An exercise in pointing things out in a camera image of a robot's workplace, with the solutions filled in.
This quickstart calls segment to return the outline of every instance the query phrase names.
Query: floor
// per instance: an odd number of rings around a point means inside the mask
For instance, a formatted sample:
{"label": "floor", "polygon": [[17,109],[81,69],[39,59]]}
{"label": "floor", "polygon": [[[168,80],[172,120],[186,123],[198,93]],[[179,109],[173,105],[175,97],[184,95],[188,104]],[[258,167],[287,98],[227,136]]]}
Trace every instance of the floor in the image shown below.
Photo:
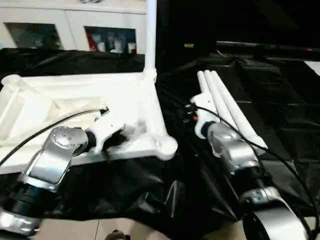
{"label": "floor", "polygon": [[[314,218],[307,217],[307,222],[314,226]],[[68,221],[45,220],[41,232],[33,240],[105,240],[113,230],[118,229],[131,236],[132,240],[168,240],[166,236],[146,225],[126,218]],[[246,240],[242,223],[239,221],[220,231],[208,234],[203,240]]]}

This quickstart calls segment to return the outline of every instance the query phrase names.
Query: red item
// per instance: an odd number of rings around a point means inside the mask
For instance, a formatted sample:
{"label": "red item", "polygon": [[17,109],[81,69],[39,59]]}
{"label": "red item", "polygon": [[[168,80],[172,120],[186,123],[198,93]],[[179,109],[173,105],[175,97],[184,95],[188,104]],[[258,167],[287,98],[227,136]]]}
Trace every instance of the red item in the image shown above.
{"label": "red item", "polygon": [[86,32],[86,37],[88,38],[90,51],[91,52],[98,52],[98,48],[96,46],[96,43],[89,32]]}

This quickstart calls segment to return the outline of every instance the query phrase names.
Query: white cabinet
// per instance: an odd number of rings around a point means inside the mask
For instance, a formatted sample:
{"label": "white cabinet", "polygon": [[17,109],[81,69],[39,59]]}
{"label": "white cabinet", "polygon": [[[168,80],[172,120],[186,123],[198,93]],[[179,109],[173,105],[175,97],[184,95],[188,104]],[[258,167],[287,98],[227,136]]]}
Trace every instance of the white cabinet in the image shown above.
{"label": "white cabinet", "polygon": [[78,50],[89,51],[93,39],[106,51],[128,52],[134,48],[138,54],[146,52],[144,14],[68,10],[66,15]]}
{"label": "white cabinet", "polygon": [[146,1],[0,0],[0,48],[146,52]]}
{"label": "white cabinet", "polygon": [[0,44],[5,48],[75,49],[63,10],[0,8]]}

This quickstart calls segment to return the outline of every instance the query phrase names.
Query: white tube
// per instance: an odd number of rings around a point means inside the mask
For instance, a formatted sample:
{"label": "white tube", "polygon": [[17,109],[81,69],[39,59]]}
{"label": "white tube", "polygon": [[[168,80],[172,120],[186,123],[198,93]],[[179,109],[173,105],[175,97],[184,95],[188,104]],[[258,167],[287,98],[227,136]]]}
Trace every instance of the white tube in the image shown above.
{"label": "white tube", "polygon": [[146,1],[146,47],[144,69],[156,69],[157,0]]}
{"label": "white tube", "polygon": [[147,71],[143,74],[143,79],[140,82],[141,107],[143,108],[146,131],[156,136],[166,136],[168,133],[161,112],[154,78],[156,78],[156,74],[152,72]]}
{"label": "white tube", "polygon": [[197,76],[198,76],[201,92],[202,93],[210,92],[208,84],[206,82],[206,78],[205,78],[204,72],[203,71],[198,71]]}
{"label": "white tube", "polygon": [[239,129],[239,131],[250,141],[262,146],[267,147],[266,143],[263,141],[261,137],[259,137],[251,124],[249,123],[248,119],[244,115],[244,113],[241,111],[240,107],[230,94],[229,90],[225,86],[225,84],[222,82],[221,78],[217,74],[216,71],[211,72],[211,77],[213,82],[215,83],[216,87],[218,88],[218,91],[220,92],[224,103],[226,104],[229,112],[231,113],[231,116]]}
{"label": "white tube", "polygon": [[209,90],[211,92],[212,95],[212,99],[214,101],[214,105],[216,107],[216,110],[218,112],[218,114],[223,117],[226,121],[228,121],[232,126],[234,126],[236,129],[237,125],[235,124],[235,121],[233,120],[225,102],[224,99],[222,98],[214,80],[211,77],[211,73],[209,70],[205,70],[204,71],[204,76],[205,76],[205,80],[206,83],[209,87]]}

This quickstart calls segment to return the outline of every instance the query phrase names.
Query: black tarp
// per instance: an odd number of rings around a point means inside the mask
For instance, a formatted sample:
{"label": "black tarp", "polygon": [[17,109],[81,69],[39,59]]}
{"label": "black tarp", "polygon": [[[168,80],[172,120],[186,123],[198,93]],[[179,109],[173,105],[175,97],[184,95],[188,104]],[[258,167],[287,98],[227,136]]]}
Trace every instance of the black tarp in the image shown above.
{"label": "black tarp", "polygon": [[[241,218],[234,191],[184,105],[200,93],[197,71],[216,70],[256,130],[274,152],[293,160],[313,196],[320,199],[320,77],[297,61],[199,58],[170,68],[158,61],[157,94],[175,157],[117,160],[72,167],[50,218],[126,217],[173,239],[196,239]],[[0,78],[139,72],[143,56],[36,49],[0,50]],[[263,162],[288,203],[312,216],[309,200],[282,163]],[[17,174],[0,176],[2,199]]]}

